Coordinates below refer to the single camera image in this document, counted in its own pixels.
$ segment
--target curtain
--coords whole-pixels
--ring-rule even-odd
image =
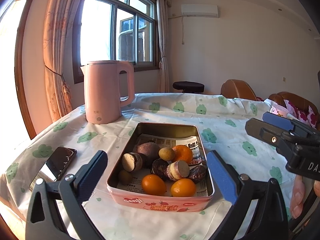
[[[44,22],[45,88],[51,119],[57,121],[72,111],[69,86],[63,77],[65,40],[80,0],[49,0]]]
[[[165,0],[157,0],[157,16],[161,55],[159,62],[159,92],[163,93],[170,91],[168,60],[166,57],[168,43],[168,5]]]
[[[171,6],[171,0],[157,0],[157,16],[159,30],[159,48],[161,60],[159,62],[159,92],[169,92],[169,72],[167,60],[168,43],[168,6]]]

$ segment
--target brown leather sofa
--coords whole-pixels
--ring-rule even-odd
[[[258,101],[252,88],[247,82],[238,79],[229,79],[221,86],[221,95],[226,98],[243,98]]]
[[[298,110],[304,111],[306,113],[309,112],[310,106],[317,117],[316,128],[317,130],[320,130],[320,114],[317,107],[309,100],[306,100],[303,97],[289,92],[279,92],[277,94],[272,94],[269,96],[269,99],[284,107],[286,107],[284,100],[289,100],[294,104],[296,108],[298,108]]]

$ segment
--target human hand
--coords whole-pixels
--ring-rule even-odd
[[[320,197],[320,182],[315,181],[314,191],[318,197]],[[292,198],[290,202],[290,213],[293,218],[298,218],[301,215],[303,209],[303,198],[306,193],[306,188],[304,186],[302,176],[296,175],[294,179]]]

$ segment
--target smartphone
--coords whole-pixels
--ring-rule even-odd
[[[32,191],[37,179],[43,179],[45,182],[54,182],[62,178],[69,164],[76,156],[77,151],[71,148],[58,147],[47,159],[38,174],[31,182],[29,189]]]

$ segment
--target blue gripper pad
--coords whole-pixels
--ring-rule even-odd
[[[294,125],[291,123],[289,119],[269,112],[265,112],[263,114],[262,120],[266,123],[279,127],[286,131],[292,131],[294,129]]]
[[[208,152],[207,166],[212,179],[217,183],[223,198],[234,205],[238,198],[236,182],[229,174],[226,163],[216,151]]]
[[[108,155],[98,151],[88,164],[83,165],[76,174],[74,186],[79,203],[87,201],[108,164]]]

